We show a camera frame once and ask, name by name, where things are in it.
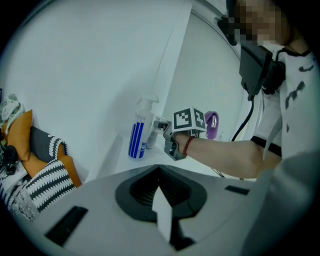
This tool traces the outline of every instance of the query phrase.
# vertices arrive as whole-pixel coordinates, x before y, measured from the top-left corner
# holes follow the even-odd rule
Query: white cube
[[[204,113],[194,107],[174,112],[172,115],[172,132],[188,130],[207,131]]]

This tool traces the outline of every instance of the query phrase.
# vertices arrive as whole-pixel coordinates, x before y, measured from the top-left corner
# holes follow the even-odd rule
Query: white wall
[[[100,166],[114,131],[131,128],[166,47],[179,52],[188,19],[175,25],[182,10],[189,16],[185,2],[58,0],[9,45],[5,95],[15,93],[33,109],[36,127],[67,142],[82,179]],[[172,41],[174,29],[180,36]],[[177,59],[166,62],[174,67]]]
[[[219,114],[218,135],[228,141],[243,101],[240,60],[226,41],[191,14],[163,115],[190,106]]]

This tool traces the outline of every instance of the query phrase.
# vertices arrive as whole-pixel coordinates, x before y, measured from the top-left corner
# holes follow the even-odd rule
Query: purple object
[[[215,111],[208,111],[204,114],[206,127],[206,136],[209,140],[214,140],[218,134],[219,115]]]

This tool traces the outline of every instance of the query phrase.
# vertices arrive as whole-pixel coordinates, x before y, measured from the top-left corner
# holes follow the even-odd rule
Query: sleeve
[[[277,120],[281,117],[281,109],[280,96],[278,91],[276,91],[272,95],[266,95],[262,93],[262,98],[264,103],[262,118],[260,120],[258,128],[253,133],[251,141],[264,148],[273,127],[275,126]],[[279,132],[276,135],[268,149],[270,152],[280,157],[282,156],[281,134],[282,132]]]

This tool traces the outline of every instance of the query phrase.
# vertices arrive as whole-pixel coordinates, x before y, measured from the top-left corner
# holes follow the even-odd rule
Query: black and white striped pillow
[[[74,190],[64,164],[56,159],[49,162],[25,186],[39,212]]]

